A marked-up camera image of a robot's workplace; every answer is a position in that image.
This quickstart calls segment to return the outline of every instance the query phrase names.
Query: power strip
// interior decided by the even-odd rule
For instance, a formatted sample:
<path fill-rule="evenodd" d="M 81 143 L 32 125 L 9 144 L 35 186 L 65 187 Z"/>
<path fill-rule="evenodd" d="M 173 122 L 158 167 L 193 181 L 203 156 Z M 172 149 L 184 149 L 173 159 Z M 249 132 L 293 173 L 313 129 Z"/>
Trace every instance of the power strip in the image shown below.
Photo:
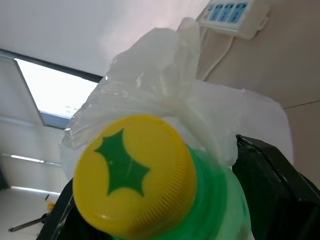
<path fill-rule="evenodd" d="M 252 39 L 268 21 L 268 0 L 212 0 L 199 21 L 217 33 Z"/>

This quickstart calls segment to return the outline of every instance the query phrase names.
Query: window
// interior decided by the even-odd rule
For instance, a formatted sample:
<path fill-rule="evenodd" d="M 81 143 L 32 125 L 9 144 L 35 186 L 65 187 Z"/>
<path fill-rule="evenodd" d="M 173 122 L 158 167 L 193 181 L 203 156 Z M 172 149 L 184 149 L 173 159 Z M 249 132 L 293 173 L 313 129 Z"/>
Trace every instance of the window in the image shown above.
<path fill-rule="evenodd" d="M 65 129 L 69 119 L 87 100 L 97 83 L 15 59 L 45 125 Z"/>

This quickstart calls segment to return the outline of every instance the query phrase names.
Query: green bottle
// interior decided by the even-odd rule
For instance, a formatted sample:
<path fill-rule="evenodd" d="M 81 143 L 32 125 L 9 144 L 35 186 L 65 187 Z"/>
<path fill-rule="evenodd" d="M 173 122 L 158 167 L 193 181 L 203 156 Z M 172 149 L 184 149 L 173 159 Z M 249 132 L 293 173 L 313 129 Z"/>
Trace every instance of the green bottle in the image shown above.
<path fill-rule="evenodd" d="M 251 237 L 248 205 L 233 172 L 186 146 L 153 116 L 107 126 L 80 158 L 73 192 L 82 217 L 114 240 Z"/>

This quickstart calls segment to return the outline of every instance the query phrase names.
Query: white plastic bag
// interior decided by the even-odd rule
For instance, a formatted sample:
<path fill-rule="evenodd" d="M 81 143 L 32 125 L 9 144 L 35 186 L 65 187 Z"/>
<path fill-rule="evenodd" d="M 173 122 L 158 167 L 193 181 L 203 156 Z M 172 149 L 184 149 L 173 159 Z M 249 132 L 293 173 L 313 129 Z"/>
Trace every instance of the white plastic bag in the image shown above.
<path fill-rule="evenodd" d="M 177 31 L 151 30 L 117 55 L 65 130 L 60 149 L 67 178 L 73 177 L 83 150 L 107 124 L 135 114 L 164 118 L 188 145 L 204 148 L 225 165 L 238 157 L 236 134 L 273 144 L 292 159 L 289 125 L 280 105 L 195 80 L 199 56 L 199 26 L 190 18 L 183 19 Z"/>

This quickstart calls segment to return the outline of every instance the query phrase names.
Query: beige wall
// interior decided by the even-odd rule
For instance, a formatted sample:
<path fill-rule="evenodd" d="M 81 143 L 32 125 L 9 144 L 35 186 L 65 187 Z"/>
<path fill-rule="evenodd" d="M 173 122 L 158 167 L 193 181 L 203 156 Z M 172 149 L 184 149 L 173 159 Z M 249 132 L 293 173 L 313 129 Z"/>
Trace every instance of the beige wall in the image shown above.
<path fill-rule="evenodd" d="M 320 103 L 307 104 L 320 101 L 319 8 L 317 0 L 279 1 L 266 27 L 252 40 L 235 38 L 206 80 L 258 92 L 288 108 L 295 166 L 320 188 Z M 198 79 L 224 51 L 229 38 L 207 34 Z"/>
<path fill-rule="evenodd" d="M 317 0 L 286 0 L 274 5 L 266 27 L 252 40 L 235 38 L 207 82 L 250 89 L 285 108 L 320 100 L 319 8 Z M 207 35 L 199 79 L 228 39 L 216 33 Z"/>
<path fill-rule="evenodd" d="M 320 188 L 320 101 L 291 107 L 288 115 L 295 167 Z"/>

